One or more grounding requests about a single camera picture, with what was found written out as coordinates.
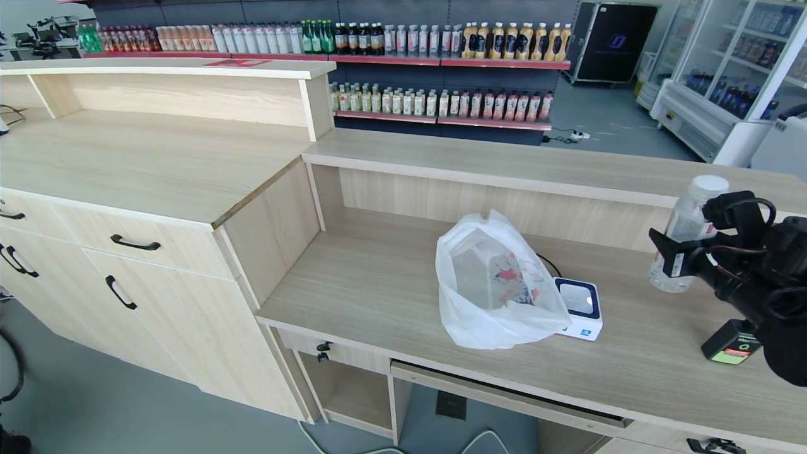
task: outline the drawer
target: drawer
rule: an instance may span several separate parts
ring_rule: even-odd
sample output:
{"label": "drawer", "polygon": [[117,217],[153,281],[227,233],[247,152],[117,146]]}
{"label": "drawer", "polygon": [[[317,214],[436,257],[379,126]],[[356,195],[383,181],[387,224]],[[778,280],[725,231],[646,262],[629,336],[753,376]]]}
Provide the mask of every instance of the drawer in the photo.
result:
{"label": "drawer", "polygon": [[[305,334],[278,330],[283,345],[291,350],[317,356],[320,352],[317,347],[327,342],[324,338],[314,338]],[[384,375],[390,373],[390,359],[370,351],[363,351],[354,347],[347,347],[339,343],[329,343],[325,352],[328,359],[342,364],[348,364],[367,371],[378,372]]]}
{"label": "drawer", "polygon": [[418,385],[457,394],[475,401],[527,414],[563,426],[574,427],[608,437],[616,437],[625,429],[625,419],[569,406],[478,381],[467,380],[411,364],[392,362],[392,376]]}
{"label": "drawer", "polygon": [[232,279],[212,230],[138,218],[136,212],[126,216],[67,205],[53,208],[83,246]]}
{"label": "drawer", "polygon": [[[672,449],[677,452],[692,452],[687,444],[687,439],[697,439],[701,446],[708,444],[710,435],[696,434],[693,432],[680,431],[669,427],[658,426],[648,422],[634,421],[625,431],[619,435],[620,438],[638,441],[639,443],[652,444],[662,448]],[[746,450],[747,454],[790,454],[790,451],[782,451],[773,448],[764,448],[759,445],[738,441],[737,445]]]}
{"label": "drawer", "polygon": [[37,233],[45,237],[75,241],[51,204],[35,196],[11,189],[0,189],[0,226]]}

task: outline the cabinet door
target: cabinet door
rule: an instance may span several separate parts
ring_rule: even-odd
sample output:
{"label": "cabinet door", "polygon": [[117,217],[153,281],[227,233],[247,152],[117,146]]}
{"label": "cabinet door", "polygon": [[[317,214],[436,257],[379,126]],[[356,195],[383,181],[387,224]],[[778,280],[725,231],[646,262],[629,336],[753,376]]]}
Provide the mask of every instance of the cabinet door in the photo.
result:
{"label": "cabinet door", "polygon": [[[15,258],[25,260],[22,259],[23,253],[19,250],[19,248],[23,248],[23,250],[25,248],[9,238],[6,235],[7,231],[8,229],[0,228],[0,254],[3,257],[3,260],[0,261],[0,284],[54,333],[95,350],[105,351],[101,341],[74,313],[70,312],[66,301],[51,296],[46,287],[42,285],[42,275],[34,277],[17,271],[20,265],[15,262]],[[38,272],[39,270],[31,267],[29,271]]]}
{"label": "cabinet door", "polygon": [[[5,228],[0,228],[0,238],[3,245],[13,245],[15,257],[26,267],[36,270],[39,276],[31,280],[58,296],[58,307],[64,308],[63,312],[67,313],[65,316],[64,313],[51,311],[55,305],[42,308],[45,309],[44,313],[31,309],[42,322],[51,326],[53,318],[78,320],[80,323],[76,323],[76,331],[82,333],[83,340],[76,339],[77,342],[154,372],[188,381],[177,362],[148,332],[140,319],[115,298],[80,246]],[[28,307],[29,302],[24,301],[29,299],[28,296],[21,298],[20,301]],[[90,334],[97,339],[98,345],[92,344]]]}
{"label": "cabinet door", "polygon": [[234,280],[85,252],[202,391],[303,418]]}

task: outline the camera battery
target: camera battery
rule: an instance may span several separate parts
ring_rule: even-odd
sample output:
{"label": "camera battery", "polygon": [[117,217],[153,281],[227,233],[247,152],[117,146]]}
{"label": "camera battery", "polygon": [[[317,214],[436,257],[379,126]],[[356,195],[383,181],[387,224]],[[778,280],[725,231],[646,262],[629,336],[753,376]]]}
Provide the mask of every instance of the camera battery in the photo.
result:
{"label": "camera battery", "polygon": [[751,322],[732,319],[717,330],[700,349],[712,361],[740,364],[762,346],[754,336],[755,331]]}

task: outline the wall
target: wall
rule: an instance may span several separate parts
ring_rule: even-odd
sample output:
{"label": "wall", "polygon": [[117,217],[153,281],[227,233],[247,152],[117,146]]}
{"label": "wall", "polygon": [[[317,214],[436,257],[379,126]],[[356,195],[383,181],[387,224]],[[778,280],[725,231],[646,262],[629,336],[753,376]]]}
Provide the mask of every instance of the wall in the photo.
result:
{"label": "wall", "polygon": [[15,33],[31,31],[26,23],[63,15],[74,15],[79,19],[95,17],[95,13],[84,5],[59,4],[56,0],[0,0],[0,31],[6,34],[10,43]]}

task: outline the water bottle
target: water bottle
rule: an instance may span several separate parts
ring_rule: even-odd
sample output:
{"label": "water bottle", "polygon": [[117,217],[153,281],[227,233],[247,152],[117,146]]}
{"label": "water bottle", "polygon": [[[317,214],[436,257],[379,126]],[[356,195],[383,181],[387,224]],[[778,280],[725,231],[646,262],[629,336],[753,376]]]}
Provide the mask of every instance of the water bottle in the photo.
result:
{"label": "water bottle", "polygon": [[[709,199],[725,194],[729,190],[729,182],[715,175],[700,175],[692,180],[687,195],[675,202],[665,234],[677,242],[690,242],[711,238],[717,235],[717,229],[704,219],[701,209]],[[664,258],[656,252],[653,265],[650,266],[650,282],[659,290],[669,293],[686,292],[695,276],[678,277],[684,265],[684,255],[674,258],[673,277],[664,274]]]}

